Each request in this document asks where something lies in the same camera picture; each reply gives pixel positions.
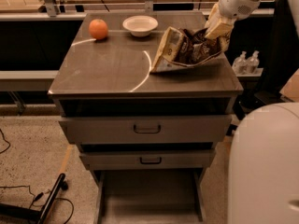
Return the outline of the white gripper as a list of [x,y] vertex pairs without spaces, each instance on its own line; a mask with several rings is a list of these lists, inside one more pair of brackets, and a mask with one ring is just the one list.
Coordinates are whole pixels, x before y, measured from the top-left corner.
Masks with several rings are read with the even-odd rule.
[[216,39],[229,33],[233,29],[235,18],[227,18],[220,13],[219,4],[216,3],[211,9],[206,21],[206,39]]

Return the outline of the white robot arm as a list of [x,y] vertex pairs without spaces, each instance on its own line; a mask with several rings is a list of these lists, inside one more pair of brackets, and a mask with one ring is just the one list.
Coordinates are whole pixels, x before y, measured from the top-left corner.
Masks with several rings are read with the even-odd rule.
[[[232,31],[261,0],[219,0],[208,38]],[[298,2],[288,0],[298,34]],[[299,104],[276,103],[238,125],[228,167],[227,224],[299,224]]]

